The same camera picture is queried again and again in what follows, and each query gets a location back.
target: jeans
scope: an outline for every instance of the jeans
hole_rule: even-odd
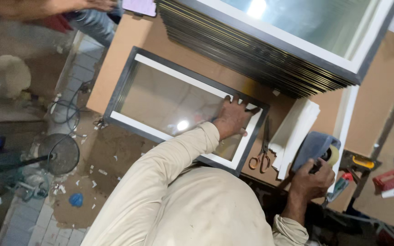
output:
[[[109,13],[86,9],[67,13],[65,17],[72,27],[108,48],[115,35],[113,23],[118,24],[123,13],[121,1],[118,1],[118,6]]]

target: hand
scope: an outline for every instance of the hand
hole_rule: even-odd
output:
[[[117,6],[117,0],[85,0],[86,9],[96,9],[99,11],[108,12]]]
[[[314,160],[309,159],[294,176],[289,195],[295,200],[307,203],[314,198],[324,197],[334,182],[335,173],[331,166],[321,158],[318,161],[321,167],[315,174],[309,174],[314,166]]]
[[[230,96],[225,97],[218,118],[213,122],[220,133],[220,141],[236,134],[247,136],[247,132],[243,128],[244,122],[260,111],[260,108],[246,111],[248,100],[244,100],[240,104],[238,104],[238,100],[238,94],[233,96],[232,102],[230,102]]]
[[[322,166],[315,174],[309,174],[314,166],[314,160],[309,159],[294,175],[287,205],[281,217],[295,220],[303,226],[308,202],[326,195],[326,191],[334,182],[335,173],[326,161],[321,158],[318,161]]]

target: glass pane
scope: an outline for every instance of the glass pane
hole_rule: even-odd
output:
[[[377,0],[221,0],[334,54],[350,59],[351,42],[369,3]]]
[[[135,63],[117,112],[173,137],[217,116],[222,98],[148,65]],[[240,141],[241,136],[227,138],[214,154],[231,161]]]

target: tiled floor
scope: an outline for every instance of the tiled floor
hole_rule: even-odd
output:
[[[101,67],[103,51],[104,47],[101,44],[83,35],[74,62],[70,64],[72,68],[69,68],[69,77],[66,78],[68,84],[61,93],[60,100],[71,100],[81,83],[93,79],[96,69]],[[51,117],[62,122],[66,119],[66,114],[66,107],[56,106]],[[69,127],[50,121],[48,134],[52,133],[69,133]],[[59,228],[52,215],[54,210],[48,198],[31,199],[28,203],[19,199],[12,206],[14,212],[1,246],[79,246],[89,230]]]

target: scissors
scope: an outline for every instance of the scissors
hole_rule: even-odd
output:
[[[256,157],[252,157],[249,160],[249,167],[252,170],[255,170],[258,167],[258,164],[261,163],[260,171],[261,173],[265,173],[270,168],[270,158],[268,157],[268,144],[270,143],[270,126],[272,120],[270,120],[267,116],[264,125],[264,139],[262,141],[261,151]]]

